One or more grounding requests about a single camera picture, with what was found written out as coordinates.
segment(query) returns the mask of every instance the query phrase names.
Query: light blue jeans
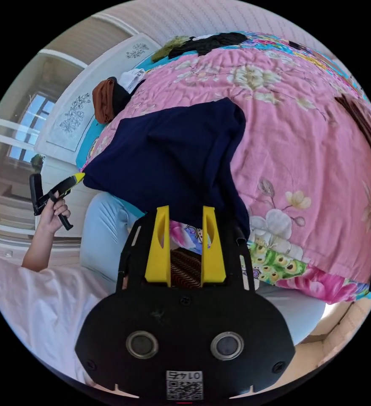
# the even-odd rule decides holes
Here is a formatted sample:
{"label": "light blue jeans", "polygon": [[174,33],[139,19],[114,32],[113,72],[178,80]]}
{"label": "light blue jeans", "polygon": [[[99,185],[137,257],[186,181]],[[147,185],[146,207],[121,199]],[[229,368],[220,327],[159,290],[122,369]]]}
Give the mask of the light blue jeans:
{"label": "light blue jeans", "polygon": [[[80,263],[116,282],[122,249],[137,216],[119,199],[99,193],[91,201],[83,227]],[[262,283],[256,291],[283,315],[294,344],[306,338],[320,321],[325,303],[292,290]]]}

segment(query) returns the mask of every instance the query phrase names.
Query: patterned fabric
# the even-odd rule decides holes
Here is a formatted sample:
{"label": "patterned fabric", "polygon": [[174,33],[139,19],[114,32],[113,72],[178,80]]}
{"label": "patterned fabric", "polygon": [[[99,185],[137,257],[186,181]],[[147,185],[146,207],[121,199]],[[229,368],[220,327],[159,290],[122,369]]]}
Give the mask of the patterned fabric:
{"label": "patterned fabric", "polygon": [[[258,269],[257,278],[328,303],[370,297],[371,224],[364,214],[371,212],[371,149],[335,100],[362,96],[313,50],[246,35],[240,46],[148,71],[89,161],[109,145],[121,119],[228,97],[246,116],[231,172],[251,214],[250,244],[300,265],[299,274]],[[172,222],[170,232],[180,247],[201,252],[200,230]]]}
{"label": "patterned fabric", "polygon": [[201,285],[201,255],[183,248],[170,251],[172,287],[199,288]]}
{"label": "patterned fabric", "polygon": [[[338,80],[343,86],[336,86],[336,90],[341,91],[349,85],[352,90],[356,92],[358,96],[363,97],[367,100],[366,96],[361,92],[361,89],[358,88],[357,83],[351,79],[346,72],[344,72],[336,63],[334,63],[329,57],[319,52],[306,48],[297,49],[289,45],[289,41],[283,38],[279,38],[275,35],[264,34],[264,33],[253,33],[245,31],[236,31],[245,34],[248,39],[247,41],[241,43],[240,45],[230,45],[227,47],[222,47],[222,49],[243,49],[243,48],[254,48],[261,51],[276,51],[277,53],[271,52],[268,53],[270,58],[281,59],[284,63],[289,63],[289,56],[298,56],[315,66],[319,67],[323,71],[327,72],[329,75],[333,76],[334,79]],[[278,52],[285,53],[286,56],[281,56]],[[189,51],[185,52],[183,55],[195,55],[197,52]],[[154,63],[151,58],[147,58],[143,61],[139,67],[146,71],[150,71],[159,66],[164,66],[170,63],[173,60],[178,60],[180,57],[173,59],[168,59],[168,57],[159,60]]]}

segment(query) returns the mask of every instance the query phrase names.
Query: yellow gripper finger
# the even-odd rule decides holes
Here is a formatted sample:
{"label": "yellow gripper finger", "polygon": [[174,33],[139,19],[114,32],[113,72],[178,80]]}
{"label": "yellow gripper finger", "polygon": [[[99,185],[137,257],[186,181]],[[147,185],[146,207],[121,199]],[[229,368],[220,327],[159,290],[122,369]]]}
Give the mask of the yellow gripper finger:
{"label": "yellow gripper finger", "polygon": [[159,207],[145,272],[149,283],[166,283],[168,287],[171,286],[169,221],[169,207]]}
{"label": "yellow gripper finger", "polygon": [[[210,248],[208,248],[208,236],[211,239]],[[201,287],[205,283],[223,283],[225,278],[225,264],[216,224],[215,209],[204,206],[202,212]]]}

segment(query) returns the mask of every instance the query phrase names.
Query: bed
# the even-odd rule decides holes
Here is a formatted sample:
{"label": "bed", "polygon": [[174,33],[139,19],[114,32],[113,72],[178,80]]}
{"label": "bed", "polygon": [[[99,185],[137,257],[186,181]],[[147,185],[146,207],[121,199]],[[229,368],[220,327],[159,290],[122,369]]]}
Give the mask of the bed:
{"label": "bed", "polygon": [[[369,102],[327,56],[274,35],[244,34],[242,44],[205,56],[141,63],[145,83],[81,169],[124,118],[228,97],[247,121],[231,172],[250,214],[255,278],[328,304],[371,298],[371,149],[335,97]],[[200,230],[172,222],[171,237],[201,252]]]}

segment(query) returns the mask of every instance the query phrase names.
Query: black cloth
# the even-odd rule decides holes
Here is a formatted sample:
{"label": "black cloth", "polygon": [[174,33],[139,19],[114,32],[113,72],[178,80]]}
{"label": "black cloth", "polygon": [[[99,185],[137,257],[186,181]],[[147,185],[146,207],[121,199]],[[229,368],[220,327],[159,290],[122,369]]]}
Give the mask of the black cloth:
{"label": "black cloth", "polygon": [[118,84],[116,77],[109,77],[108,79],[114,80],[114,88],[112,90],[112,109],[114,110],[114,117],[116,117],[129,103],[131,97],[135,94],[138,87],[145,81],[141,80],[136,87],[133,89],[132,93],[128,93],[121,85]]}
{"label": "black cloth", "polygon": [[169,52],[169,59],[176,58],[184,52],[197,51],[198,56],[206,55],[208,52],[215,48],[227,47],[229,45],[239,45],[246,41],[248,38],[241,33],[222,33],[212,35],[208,38],[197,39],[193,41],[190,39],[179,47],[173,48]]}
{"label": "black cloth", "polygon": [[228,98],[125,118],[85,168],[84,185],[143,212],[168,205],[171,220],[197,228],[203,206],[215,207],[248,238],[248,212],[230,170],[245,126],[243,111]]}

